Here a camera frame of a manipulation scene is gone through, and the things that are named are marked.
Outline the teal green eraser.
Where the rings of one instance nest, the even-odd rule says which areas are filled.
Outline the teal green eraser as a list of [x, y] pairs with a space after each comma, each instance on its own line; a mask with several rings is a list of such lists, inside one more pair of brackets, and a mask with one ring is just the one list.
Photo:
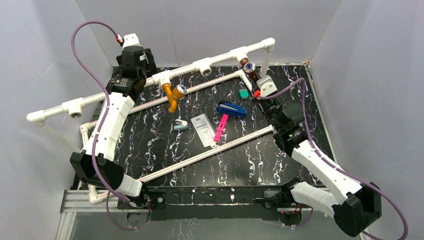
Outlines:
[[239, 92], [238, 92], [238, 94], [239, 94], [239, 97], [242, 100], [246, 100], [246, 99], [248, 99], [250, 97], [249, 91], [247, 89], [245, 89], [245, 88], [240, 89]]

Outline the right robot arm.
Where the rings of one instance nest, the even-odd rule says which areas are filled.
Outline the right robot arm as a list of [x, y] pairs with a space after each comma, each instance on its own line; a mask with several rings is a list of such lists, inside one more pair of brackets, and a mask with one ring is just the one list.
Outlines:
[[312, 140], [304, 102], [280, 103], [275, 96], [258, 96], [266, 117], [275, 127], [274, 141], [290, 158], [306, 167], [327, 190], [304, 180], [283, 185], [281, 199], [288, 207], [304, 204], [331, 217], [346, 235], [356, 237], [382, 216], [382, 200], [374, 183], [348, 176]]

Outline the white PVC pipe frame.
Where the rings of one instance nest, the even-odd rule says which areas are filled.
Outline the white PVC pipe frame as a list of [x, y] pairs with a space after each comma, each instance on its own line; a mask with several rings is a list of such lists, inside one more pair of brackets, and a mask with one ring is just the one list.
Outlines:
[[[242, 59], [248, 58], [249, 53], [256, 52], [256, 51], [261, 50], [261, 49], [265, 50], [263, 67], [264, 67], [265, 70], [267, 70], [269, 63], [270, 63], [270, 57], [272, 55], [274, 48], [275, 48], [275, 39], [270, 37], [270, 38], [262, 40], [259, 43], [255, 43], [255, 44], [252, 44], [252, 45], [249, 45], [249, 46], [242, 46], [242, 47], [239, 47], [239, 48], [236, 48], [236, 49], [232, 49], [229, 52], [226, 52], [226, 53], [223, 53], [223, 54], [220, 54], [220, 55], [217, 55], [217, 56], [203, 58], [203, 59], [200, 59], [198, 61], [193, 62], [192, 64], [182, 66], [182, 67], [178, 67], [174, 70], [167, 70], [167, 71], [159, 72], [157, 74], [154, 74], [152, 77], [149, 77], [146, 80], [145, 86], [150, 87], [150, 86], [153, 86], [153, 85], [157, 85], [162, 89], [162, 85], [164, 85], [164, 84], [170, 84], [171, 85], [171, 79], [173, 79], [175, 77], [182, 76], [184, 74], [191, 73], [191, 72], [199, 72], [203, 76], [207, 76], [209, 74], [209, 72], [211, 71], [212, 65], [217, 64], [217, 63], [221, 63], [221, 62], [224, 62], [224, 61], [227, 61], [227, 60], [231, 60], [231, 59], [236, 59], [237, 61], [240, 62]], [[212, 85], [222, 83], [222, 82], [227, 81], [227, 80], [234, 79], [234, 78], [241, 78], [244, 82], [247, 81], [247, 76], [244, 73], [244, 71], [238, 70], [234, 73], [225, 75], [223, 77], [216, 78], [214, 80], [196, 85], [196, 86], [191, 87], [191, 88], [187, 88], [186, 89], [186, 91], [187, 91], [186, 95], [191, 94], [191, 93], [196, 92], [196, 91], [199, 91], [199, 90], [202, 90], [206, 87], [210, 87]], [[78, 147], [76, 147], [75, 145], [70, 143], [68, 141], [68, 139], [66, 139], [64, 136], [62, 136], [60, 133], [58, 133], [55, 129], [51, 128], [46, 123], [46, 120], [51, 118], [51, 117], [63, 114], [63, 113], [68, 113], [70, 117], [73, 117], [74, 115], [76, 115], [77, 117], [80, 117], [82, 115], [83, 108], [85, 108], [88, 105], [94, 104], [94, 103], [105, 101], [106, 98], [107, 98], [106, 93], [97, 93], [97, 94], [87, 96], [87, 97], [80, 97], [80, 98], [72, 99], [72, 100], [69, 100], [69, 101], [62, 103], [59, 106], [55, 106], [55, 107], [52, 107], [52, 108], [49, 108], [49, 109], [46, 109], [46, 110], [39, 110], [39, 111], [31, 112], [26, 116], [26, 119], [29, 123], [32, 123], [36, 127], [43, 129], [45, 132], [47, 132], [48, 134], [50, 134], [51, 136], [56, 138], [59, 142], [64, 144], [70, 150], [79, 153], [79, 152], [81, 152], [81, 149], [79, 149]], [[151, 101], [151, 102], [148, 102], [148, 103], [145, 103], [145, 104], [142, 104], [142, 105], [139, 105], [139, 106], [134, 105], [134, 107], [130, 110], [128, 116], [133, 114], [133, 113], [154, 107], [158, 104], [165, 103], [165, 102], [168, 102], [167, 96], [162, 97], [162, 98], [157, 99], [157, 100], [154, 100], [154, 101]], [[97, 122], [87, 123], [87, 124], [83, 124], [83, 125], [80, 126], [80, 132], [81, 132], [81, 136], [83, 138], [83, 144], [84, 145], [88, 142], [90, 136], [92, 135], [92, 132], [95, 129]], [[184, 168], [184, 167], [186, 167], [186, 166], [188, 166], [192, 163], [196, 163], [200, 160], [203, 160], [203, 159], [209, 157], [210, 155], [217, 154], [217, 153], [219, 153], [223, 150], [228, 150], [231, 147], [237, 146], [241, 143], [252, 140], [253, 138], [259, 137], [261, 134], [268, 133], [272, 129], [273, 128], [271, 126], [268, 126], [264, 130], [259, 130], [259, 131], [252, 133], [252, 134], [247, 135], [247, 137], [242, 137], [238, 140], [232, 141], [230, 143], [226, 143], [222, 146], [216, 146], [216, 148], [213, 148], [212, 150], [210, 150], [206, 153], [202, 153], [199, 156], [195, 156], [195, 157], [192, 157], [188, 160], [184, 160], [184, 161], [182, 161], [178, 164], [174, 164], [174, 165], [172, 165], [168, 168], [165, 168], [163, 170], [159, 170], [157, 172], [154, 172], [150, 175], [146, 175], [146, 176], [139, 178], [139, 179], [136, 179], [136, 180], [141, 182], [142, 185], [143, 185], [144, 183], [146, 183], [150, 180], [156, 179], [156, 178], [161, 177], [163, 175], [166, 175], [170, 172]], [[96, 192], [94, 185], [89, 185], [88, 191], [89, 191], [88, 200], [91, 204], [98, 204], [98, 203], [106, 200], [110, 195], [114, 195], [111, 190], [109, 190], [109, 192], [107, 192], [107, 193], [99, 194], [99, 193]]]

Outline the black front base bar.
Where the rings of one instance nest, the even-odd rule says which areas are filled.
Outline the black front base bar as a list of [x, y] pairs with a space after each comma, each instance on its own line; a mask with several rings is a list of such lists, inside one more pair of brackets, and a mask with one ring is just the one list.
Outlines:
[[275, 221], [291, 205], [279, 186], [151, 186], [154, 221], [262, 219]]

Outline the aluminium frame rail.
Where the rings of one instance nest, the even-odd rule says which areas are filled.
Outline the aluminium frame rail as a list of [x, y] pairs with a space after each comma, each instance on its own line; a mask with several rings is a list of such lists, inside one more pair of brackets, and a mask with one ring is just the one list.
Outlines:
[[[273, 126], [273, 124], [270, 124], [267, 127], [272, 127], [272, 130], [270, 130], [268, 133], [262, 133], [259, 137], [262, 137], [262, 136], [264, 136], [266, 134], [270, 134], [270, 133], [274, 135], [277, 132], [275, 127]], [[236, 140], [241, 139], [243, 137], [247, 137], [247, 135], [239, 137], [239, 138], [237, 138], [233, 141], [236, 141]], [[227, 150], [230, 150], [230, 149], [235, 148], [239, 145], [245, 144], [245, 143], [247, 143], [251, 140], [247, 140], [247, 141], [240, 143], [236, 146], [230, 147]], [[298, 178], [298, 177], [295, 177], [291, 180], [294, 180], [294, 179], [302, 180], [301, 178]], [[117, 197], [115, 197], [114, 195], [111, 194], [106, 200], [104, 200], [100, 203], [97, 203], [97, 204], [92, 204], [92, 203], [89, 202], [89, 186], [88, 186], [88, 190], [86, 191], [87, 199], [83, 199], [83, 191], [81, 191], [81, 190], [67, 191], [64, 195], [62, 209], [66, 212], [73, 212], [73, 211], [74, 212], [95, 212], [95, 211], [108, 212], [110, 210], [116, 210], [116, 211], [126, 211], [126, 212], [134, 212], [134, 213], [136, 213], [136, 212], [150, 213], [153, 210], [152, 209], [153, 200], [151, 199], [151, 197], [147, 193], [148, 188], [150, 187], [150, 186], [147, 186], [147, 183], [150, 182], [150, 181], [143, 183], [141, 193], [139, 194], [139, 197], [138, 197], [137, 200], [133, 200], [133, 203], [123, 202], [123, 201], [119, 200]], [[320, 187], [316, 187], [316, 188], [319, 188], [319, 189], [324, 190], [324, 191], [327, 190], [326, 186], [324, 186], [324, 188], [320, 188]], [[301, 220], [301, 216], [302, 216], [301, 211], [295, 210], [294, 209], [295, 206], [299, 206], [299, 207], [304, 206], [304, 207], [310, 209], [311, 211], [315, 211], [312, 207], [310, 207], [306, 204], [302, 204], [302, 203], [290, 203], [290, 207], [278, 209], [278, 212], [279, 212], [278, 219], [286, 227], [301, 226], [303, 224], [303, 222]]]

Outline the pink plastic clip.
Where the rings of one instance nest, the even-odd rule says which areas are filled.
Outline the pink plastic clip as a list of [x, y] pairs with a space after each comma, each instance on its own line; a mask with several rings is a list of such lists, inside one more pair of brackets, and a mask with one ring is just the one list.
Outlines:
[[216, 133], [215, 136], [213, 138], [213, 140], [218, 143], [221, 140], [222, 134], [224, 132], [227, 120], [228, 120], [229, 115], [228, 114], [224, 114], [221, 118], [221, 121], [216, 129]]

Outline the orange plastic faucet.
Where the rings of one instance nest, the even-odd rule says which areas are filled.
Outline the orange plastic faucet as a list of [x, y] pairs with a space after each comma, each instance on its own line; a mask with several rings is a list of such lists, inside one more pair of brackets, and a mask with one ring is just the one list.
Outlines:
[[169, 83], [165, 83], [161, 88], [165, 92], [169, 102], [168, 111], [170, 113], [174, 113], [178, 107], [179, 100], [184, 98], [187, 94], [187, 89], [181, 84], [178, 84], [175, 88], [171, 89], [171, 85]]

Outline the small white teal clip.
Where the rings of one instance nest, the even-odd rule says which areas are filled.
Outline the small white teal clip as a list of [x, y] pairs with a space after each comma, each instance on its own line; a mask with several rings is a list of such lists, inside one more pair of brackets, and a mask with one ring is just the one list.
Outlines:
[[187, 129], [188, 127], [188, 122], [185, 120], [181, 120], [181, 119], [176, 119], [175, 120], [175, 125], [173, 126], [173, 130], [174, 131], [182, 131]]

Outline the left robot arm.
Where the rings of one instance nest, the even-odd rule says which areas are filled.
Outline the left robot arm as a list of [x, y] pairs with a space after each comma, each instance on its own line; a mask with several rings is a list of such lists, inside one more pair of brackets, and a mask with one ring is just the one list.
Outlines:
[[143, 184], [125, 174], [114, 162], [117, 142], [124, 123], [144, 89], [147, 78], [158, 73], [150, 48], [124, 47], [116, 57], [118, 67], [105, 88], [106, 99], [97, 124], [81, 152], [73, 152], [70, 163], [85, 184], [107, 188], [123, 202], [137, 208], [149, 203]]

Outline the brown plastic faucet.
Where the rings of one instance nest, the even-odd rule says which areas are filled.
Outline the brown plastic faucet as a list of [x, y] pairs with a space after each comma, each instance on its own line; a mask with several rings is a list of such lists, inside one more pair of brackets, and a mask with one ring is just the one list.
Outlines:
[[254, 83], [256, 83], [259, 80], [259, 78], [257, 75], [255, 63], [249, 61], [248, 58], [243, 58], [240, 61], [240, 64], [242, 66], [243, 72], [246, 75], [248, 75], [253, 80]]

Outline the blue stapler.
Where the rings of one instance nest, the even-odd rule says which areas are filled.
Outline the blue stapler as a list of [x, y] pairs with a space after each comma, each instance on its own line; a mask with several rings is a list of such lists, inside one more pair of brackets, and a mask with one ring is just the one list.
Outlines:
[[220, 101], [215, 110], [218, 113], [226, 114], [229, 116], [235, 116], [240, 118], [245, 118], [247, 116], [247, 110], [245, 108], [226, 101]]

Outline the white barcode label tag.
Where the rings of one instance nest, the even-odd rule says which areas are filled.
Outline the white barcode label tag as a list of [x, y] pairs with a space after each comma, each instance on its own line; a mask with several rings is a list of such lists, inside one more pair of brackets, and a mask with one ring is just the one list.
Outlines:
[[190, 121], [193, 124], [202, 145], [205, 148], [206, 147], [211, 147], [213, 149], [216, 148], [217, 142], [214, 141], [216, 132], [214, 128], [212, 127], [207, 116], [203, 113], [201, 115], [191, 118]]

